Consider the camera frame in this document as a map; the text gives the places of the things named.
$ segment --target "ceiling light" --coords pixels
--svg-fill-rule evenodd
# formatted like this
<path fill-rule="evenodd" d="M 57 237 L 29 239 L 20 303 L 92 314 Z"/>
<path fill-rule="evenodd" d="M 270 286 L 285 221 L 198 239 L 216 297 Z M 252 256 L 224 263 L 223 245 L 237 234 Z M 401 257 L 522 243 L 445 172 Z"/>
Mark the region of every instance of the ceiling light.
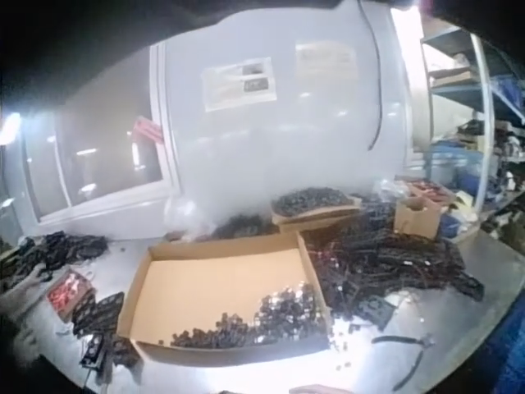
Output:
<path fill-rule="evenodd" d="M 76 155 L 77 156 L 84 156 L 86 154 L 92 154 L 92 153 L 95 153 L 97 151 L 96 148 L 91 148 L 91 149 L 85 149 L 85 150 L 79 150 Z"/>
<path fill-rule="evenodd" d="M 10 114 L 0 131 L 0 145 L 8 145 L 13 142 L 20 129 L 22 118 L 18 112 Z"/>
<path fill-rule="evenodd" d="M 0 205 L 0 208 L 7 208 L 9 205 L 13 204 L 13 201 L 15 199 L 6 199 L 2 205 Z"/>
<path fill-rule="evenodd" d="M 83 186 L 80 191 L 83 193 L 89 193 L 90 191 L 93 191 L 97 188 L 96 183 L 90 183 L 89 185 Z"/>
<path fill-rule="evenodd" d="M 133 156 L 133 164 L 138 167 L 140 165 L 139 147 L 135 142 L 131 144 L 131 155 Z"/>

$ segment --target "white plastic bag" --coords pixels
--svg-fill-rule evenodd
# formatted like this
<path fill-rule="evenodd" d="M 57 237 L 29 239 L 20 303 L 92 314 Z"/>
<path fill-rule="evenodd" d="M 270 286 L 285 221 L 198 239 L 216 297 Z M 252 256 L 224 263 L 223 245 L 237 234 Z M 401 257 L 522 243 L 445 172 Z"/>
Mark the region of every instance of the white plastic bag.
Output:
<path fill-rule="evenodd" d="M 403 181 L 381 179 L 374 183 L 373 190 L 381 201 L 392 201 L 410 197 L 410 189 Z"/>
<path fill-rule="evenodd" d="M 185 242 L 211 235 L 217 225 L 197 204 L 185 197 L 170 197 L 164 206 L 164 224 L 167 233 L 180 235 Z"/>

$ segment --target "workbench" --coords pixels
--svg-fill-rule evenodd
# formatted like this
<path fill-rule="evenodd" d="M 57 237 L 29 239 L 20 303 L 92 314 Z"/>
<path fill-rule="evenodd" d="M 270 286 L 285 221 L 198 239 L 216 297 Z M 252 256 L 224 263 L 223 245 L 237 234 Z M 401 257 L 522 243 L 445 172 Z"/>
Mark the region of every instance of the workbench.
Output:
<path fill-rule="evenodd" d="M 97 300 L 127 291 L 144 252 L 159 240 L 123 241 L 88 267 Z M 401 291 L 388 297 L 397 306 L 384 332 L 365 327 L 347 332 L 336 321 L 336 341 L 348 351 L 325 350 L 285 360 L 224 368 L 195 368 L 161 364 L 139 348 L 143 361 L 129 371 L 113 369 L 112 383 L 100 387 L 95 373 L 79 366 L 82 342 L 72 334 L 57 335 L 62 327 L 45 300 L 28 314 L 26 322 L 37 328 L 43 355 L 79 386 L 94 392 L 216 393 L 230 390 L 244 394 L 287 393 L 291 387 L 324 384 L 346 388 L 356 394 L 386 393 L 411 369 L 420 348 L 398 343 L 372 345 L 379 335 L 423 337 L 430 334 L 434 346 L 425 350 L 418 370 L 399 392 L 421 393 L 434 387 L 457 369 L 504 317 L 525 283 L 525 258 L 485 232 L 463 240 L 459 248 L 466 271 L 485 285 L 485 297 L 476 302 L 448 287 L 443 291 Z"/>

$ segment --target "wire cutters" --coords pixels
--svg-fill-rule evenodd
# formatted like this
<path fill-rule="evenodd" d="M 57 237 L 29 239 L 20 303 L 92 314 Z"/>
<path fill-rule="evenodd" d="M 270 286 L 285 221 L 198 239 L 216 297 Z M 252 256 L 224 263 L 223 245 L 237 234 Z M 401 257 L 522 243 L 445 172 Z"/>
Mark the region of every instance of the wire cutters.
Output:
<path fill-rule="evenodd" d="M 401 379 L 398 383 L 394 385 L 394 388 L 392 388 L 393 392 L 397 392 L 399 389 L 401 389 L 405 384 L 409 382 L 409 380 L 414 376 L 416 373 L 416 370 L 418 369 L 419 365 L 421 364 L 421 360 L 423 358 L 423 353 L 426 349 L 434 345 L 434 341 L 432 340 L 431 336 L 427 334 L 426 336 L 422 338 L 412 338 L 412 337 L 399 337 L 396 335 L 385 335 L 383 337 L 375 337 L 372 339 L 372 344 L 376 343 L 382 343 L 382 342 L 397 342 L 397 343 L 404 343 L 407 345 L 420 345 L 421 350 L 419 351 L 418 357 L 416 358 L 415 362 L 413 363 L 412 368 L 410 369 L 407 376 L 405 376 L 403 379 Z"/>

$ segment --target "paper sign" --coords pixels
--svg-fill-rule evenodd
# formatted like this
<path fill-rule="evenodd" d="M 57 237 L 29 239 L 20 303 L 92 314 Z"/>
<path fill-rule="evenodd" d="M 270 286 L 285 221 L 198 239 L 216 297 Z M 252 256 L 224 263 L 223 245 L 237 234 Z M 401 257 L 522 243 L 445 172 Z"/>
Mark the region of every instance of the paper sign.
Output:
<path fill-rule="evenodd" d="M 206 112 L 277 100 L 269 57 L 208 68 L 202 80 Z"/>
<path fill-rule="evenodd" d="M 335 76 L 356 79 L 358 66 L 355 51 L 335 41 L 317 41 L 295 45 L 298 76 Z"/>

